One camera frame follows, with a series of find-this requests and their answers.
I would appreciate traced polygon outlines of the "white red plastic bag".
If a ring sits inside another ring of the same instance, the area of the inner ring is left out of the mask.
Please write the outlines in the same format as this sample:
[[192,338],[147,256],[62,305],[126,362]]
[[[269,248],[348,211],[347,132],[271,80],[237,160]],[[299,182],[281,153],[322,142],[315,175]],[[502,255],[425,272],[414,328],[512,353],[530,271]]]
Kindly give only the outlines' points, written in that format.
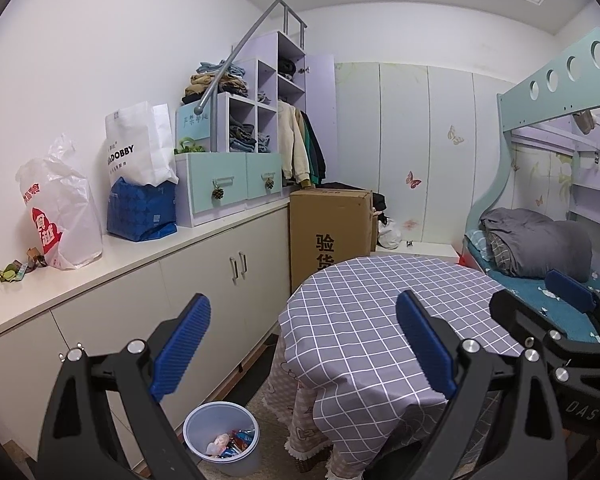
[[45,156],[22,165],[16,182],[49,266],[76,270],[102,255],[102,228],[91,185],[79,170],[69,138],[58,136]]

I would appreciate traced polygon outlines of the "purple checkered tablecloth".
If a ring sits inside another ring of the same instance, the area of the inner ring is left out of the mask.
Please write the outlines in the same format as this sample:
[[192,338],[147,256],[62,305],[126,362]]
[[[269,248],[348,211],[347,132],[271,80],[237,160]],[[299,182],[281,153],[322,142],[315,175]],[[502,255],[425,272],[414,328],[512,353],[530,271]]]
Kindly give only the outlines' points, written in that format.
[[329,266],[294,292],[279,317],[285,361],[316,392],[314,422],[346,462],[371,460],[400,424],[426,437],[444,410],[396,319],[400,293],[414,292],[460,338],[516,356],[520,345],[489,312],[500,288],[459,264],[383,255]]

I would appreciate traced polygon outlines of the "light blue trash bin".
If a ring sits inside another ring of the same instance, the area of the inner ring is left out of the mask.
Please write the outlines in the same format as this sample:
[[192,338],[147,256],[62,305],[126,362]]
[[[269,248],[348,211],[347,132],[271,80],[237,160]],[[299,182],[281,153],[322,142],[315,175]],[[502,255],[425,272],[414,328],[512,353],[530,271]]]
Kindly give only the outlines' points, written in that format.
[[189,451],[222,474],[242,478],[260,469],[260,426],[241,405],[202,404],[187,415],[182,431]]

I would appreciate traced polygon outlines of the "blue fabric bag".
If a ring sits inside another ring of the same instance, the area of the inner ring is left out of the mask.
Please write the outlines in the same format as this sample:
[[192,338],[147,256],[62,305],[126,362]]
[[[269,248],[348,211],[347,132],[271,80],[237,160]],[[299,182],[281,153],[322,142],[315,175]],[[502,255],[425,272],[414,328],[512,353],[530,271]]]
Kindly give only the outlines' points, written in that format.
[[109,234],[131,242],[147,242],[177,230],[174,183],[136,185],[122,178],[114,182],[108,197]]

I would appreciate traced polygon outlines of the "snack wrappers in bin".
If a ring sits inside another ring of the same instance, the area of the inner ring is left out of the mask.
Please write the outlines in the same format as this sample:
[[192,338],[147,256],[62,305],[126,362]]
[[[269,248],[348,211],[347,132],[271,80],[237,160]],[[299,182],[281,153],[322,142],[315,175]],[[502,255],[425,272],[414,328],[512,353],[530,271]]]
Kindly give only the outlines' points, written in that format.
[[227,460],[244,454],[253,444],[256,432],[249,430],[233,430],[229,434],[220,434],[207,445],[206,455]]

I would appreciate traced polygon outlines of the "white paper shopping bag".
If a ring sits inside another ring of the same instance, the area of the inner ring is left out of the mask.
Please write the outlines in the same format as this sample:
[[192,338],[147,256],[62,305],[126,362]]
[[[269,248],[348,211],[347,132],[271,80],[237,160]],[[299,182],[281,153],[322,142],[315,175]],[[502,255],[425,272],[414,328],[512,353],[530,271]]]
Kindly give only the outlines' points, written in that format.
[[120,108],[105,118],[105,129],[111,185],[119,179],[140,186],[178,183],[175,136],[166,104],[141,102]]

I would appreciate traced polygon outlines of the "grey folded blanket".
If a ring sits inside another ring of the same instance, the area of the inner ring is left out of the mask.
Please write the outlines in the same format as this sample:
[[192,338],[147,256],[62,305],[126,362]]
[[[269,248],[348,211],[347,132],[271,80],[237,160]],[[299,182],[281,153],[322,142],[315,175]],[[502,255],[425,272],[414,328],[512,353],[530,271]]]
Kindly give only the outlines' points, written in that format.
[[577,222],[552,220],[529,209],[496,208],[480,226],[495,267],[515,278],[544,278],[551,270],[584,283],[590,277],[593,249]]

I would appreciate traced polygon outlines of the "purple stair shelf unit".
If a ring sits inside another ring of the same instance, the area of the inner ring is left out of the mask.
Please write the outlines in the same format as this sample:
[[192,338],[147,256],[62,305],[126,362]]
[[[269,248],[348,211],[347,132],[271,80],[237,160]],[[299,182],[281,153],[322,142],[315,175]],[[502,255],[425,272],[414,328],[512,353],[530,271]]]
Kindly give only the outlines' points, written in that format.
[[176,150],[279,154],[277,103],[282,100],[297,109],[309,184],[317,186],[327,176],[334,95],[331,60],[306,55],[284,32],[268,32],[250,39],[231,63],[198,65],[175,112]]

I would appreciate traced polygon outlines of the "mint bunk bed frame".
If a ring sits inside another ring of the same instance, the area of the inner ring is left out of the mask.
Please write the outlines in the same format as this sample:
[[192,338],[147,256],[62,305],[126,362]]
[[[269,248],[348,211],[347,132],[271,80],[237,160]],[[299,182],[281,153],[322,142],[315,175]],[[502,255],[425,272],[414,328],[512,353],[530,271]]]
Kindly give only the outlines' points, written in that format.
[[600,268],[600,28],[496,98],[500,160],[467,229],[491,208],[582,224]]

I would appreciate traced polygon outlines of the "mint drawer unit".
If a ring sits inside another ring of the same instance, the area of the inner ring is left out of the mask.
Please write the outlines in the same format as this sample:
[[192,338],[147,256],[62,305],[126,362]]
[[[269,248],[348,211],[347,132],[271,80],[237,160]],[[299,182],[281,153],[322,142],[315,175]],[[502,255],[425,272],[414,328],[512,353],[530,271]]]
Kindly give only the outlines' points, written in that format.
[[279,154],[188,153],[175,156],[176,224],[193,228],[282,196]]

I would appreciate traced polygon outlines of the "small clutter on cabinet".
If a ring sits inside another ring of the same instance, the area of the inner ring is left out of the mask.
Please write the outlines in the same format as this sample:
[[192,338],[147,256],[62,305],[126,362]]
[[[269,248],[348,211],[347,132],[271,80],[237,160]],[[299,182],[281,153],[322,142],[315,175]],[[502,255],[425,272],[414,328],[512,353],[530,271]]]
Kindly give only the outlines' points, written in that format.
[[47,263],[42,252],[35,247],[29,248],[23,261],[14,260],[0,270],[0,284],[20,282],[27,273],[46,266]]

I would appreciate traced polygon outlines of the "hanging cream jacket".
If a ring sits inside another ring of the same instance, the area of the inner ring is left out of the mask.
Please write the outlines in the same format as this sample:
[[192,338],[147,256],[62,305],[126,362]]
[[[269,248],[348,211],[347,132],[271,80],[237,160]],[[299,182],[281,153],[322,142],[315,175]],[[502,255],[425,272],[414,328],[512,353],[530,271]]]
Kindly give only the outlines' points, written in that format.
[[282,158],[283,175],[287,180],[295,180],[301,184],[310,178],[310,164],[303,132],[298,122],[297,109],[279,100],[277,123],[277,147]]

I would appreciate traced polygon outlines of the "teal bed mattress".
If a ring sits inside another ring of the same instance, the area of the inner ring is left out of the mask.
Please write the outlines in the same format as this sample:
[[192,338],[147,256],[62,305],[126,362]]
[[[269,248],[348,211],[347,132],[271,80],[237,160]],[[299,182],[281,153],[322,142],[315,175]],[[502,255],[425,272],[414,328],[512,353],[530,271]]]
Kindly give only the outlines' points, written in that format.
[[466,266],[483,270],[487,276],[561,328],[570,339],[600,344],[600,321],[591,321],[585,313],[568,304],[564,298],[550,292],[543,280],[515,278],[500,272],[488,253],[483,232],[470,230],[464,235],[462,258]]

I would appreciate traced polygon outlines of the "brown cardboard box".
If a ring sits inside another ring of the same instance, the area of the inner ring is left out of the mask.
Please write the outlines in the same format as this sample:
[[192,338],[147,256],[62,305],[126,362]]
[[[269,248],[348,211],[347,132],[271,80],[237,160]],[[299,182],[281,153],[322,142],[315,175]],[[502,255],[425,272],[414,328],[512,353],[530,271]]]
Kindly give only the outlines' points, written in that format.
[[373,193],[307,188],[291,194],[289,241],[291,287],[318,271],[372,252]]

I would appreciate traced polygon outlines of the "long white low cabinet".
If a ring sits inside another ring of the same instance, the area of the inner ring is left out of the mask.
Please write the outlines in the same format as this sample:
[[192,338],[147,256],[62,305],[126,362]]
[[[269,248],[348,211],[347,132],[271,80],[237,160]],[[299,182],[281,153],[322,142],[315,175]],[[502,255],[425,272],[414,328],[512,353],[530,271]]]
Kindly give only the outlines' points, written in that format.
[[175,318],[196,294],[211,324],[162,408],[174,428],[245,366],[290,294],[288,204],[276,200],[153,242],[106,237],[84,268],[0,283],[0,441],[38,452],[46,405],[73,348],[114,353]]

